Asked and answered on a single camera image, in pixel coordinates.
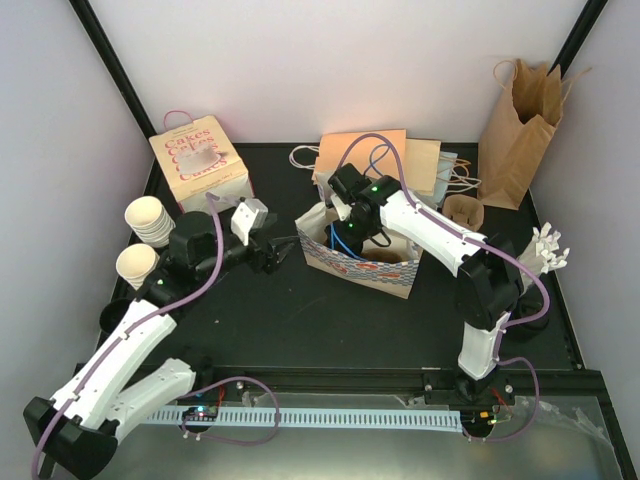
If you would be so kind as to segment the blue checkered paper bag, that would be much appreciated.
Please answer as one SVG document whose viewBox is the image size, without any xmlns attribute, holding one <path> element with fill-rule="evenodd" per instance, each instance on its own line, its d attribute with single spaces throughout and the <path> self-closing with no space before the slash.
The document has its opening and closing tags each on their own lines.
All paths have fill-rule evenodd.
<svg viewBox="0 0 640 480">
<path fill-rule="evenodd" d="M 317 187 L 322 201 L 295 220 L 306 263 L 343 280 L 408 298 L 423 250 L 402 235 L 385 231 L 389 239 L 382 246 L 367 240 L 362 250 L 343 251 L 343 244 L 337 235 L 331 235 L 331 224 L 338 220 L 338 215 L 324 201 L 328 189 L 323 189 L 321 185 Z M 389 248 L 401 254 L 404 261 L 389 264 L 369 262 L 361 257 L 363 251 L 374 248 Z"/>
</svg>

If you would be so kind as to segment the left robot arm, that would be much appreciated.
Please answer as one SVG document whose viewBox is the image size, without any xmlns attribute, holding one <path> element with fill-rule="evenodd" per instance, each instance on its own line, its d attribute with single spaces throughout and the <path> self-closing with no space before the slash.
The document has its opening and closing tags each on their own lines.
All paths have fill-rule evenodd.
<svg viewBox="0 0 640 480">
<path fill-rule="evenodd" d="M 213 391 L 211 359 L 189 348 L 136 383 L 130 380 L 221 272 L 247 264 L 256 273 L 272 273 L 294 247 L 296 237 L 270 235 L 276 215 L 246 227 L 240 216 L 234 213 L 225 227 L 218 215 L 181 215 L 109 337 L 51 398 L 35 397 L 26 405 L 23 417 L 36 445 L 33 478 L 55 463 L 77 479 L 92 479 L 149 415 L 174 400 L 202 399 Z"/>
</svg>

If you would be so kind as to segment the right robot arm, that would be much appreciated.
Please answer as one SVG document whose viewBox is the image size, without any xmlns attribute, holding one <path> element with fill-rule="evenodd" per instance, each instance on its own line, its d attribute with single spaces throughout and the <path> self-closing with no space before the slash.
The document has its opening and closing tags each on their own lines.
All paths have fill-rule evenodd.
<svg viewBox="0 0 640 480">
<path fill-rule="evenodd" d="M 457 279 L 455 307 L 464 329 L 454 388 L 463 402 L 479 402 L 491 390 L 499 338 L 523 293 L 518 268 L 503 257 L 511 242 L 500 236 L 487 241 L 457 225 L 407 194 L 389 175 L 372 181 L 346 164 L 328 185 L 339 217 L 327 228 L 331 246 L 360 257 L 367 240 L 391 231 L 420 246 Z"/>
</svg>

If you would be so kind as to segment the grey pulp cup carrier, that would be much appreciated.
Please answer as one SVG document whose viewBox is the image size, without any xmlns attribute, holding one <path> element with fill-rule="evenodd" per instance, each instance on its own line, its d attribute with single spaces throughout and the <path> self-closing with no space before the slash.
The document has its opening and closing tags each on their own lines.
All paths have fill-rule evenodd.
<svg viewBox="0 0 640 480">
<path fill-rule="evenodd" d="M 363 251 L 361 257 L 369 262 L 395 264 L 403 262 L 404 258 L 401 254 L 390 250 L 389 248 L 374 248 Z"/>
</svg>

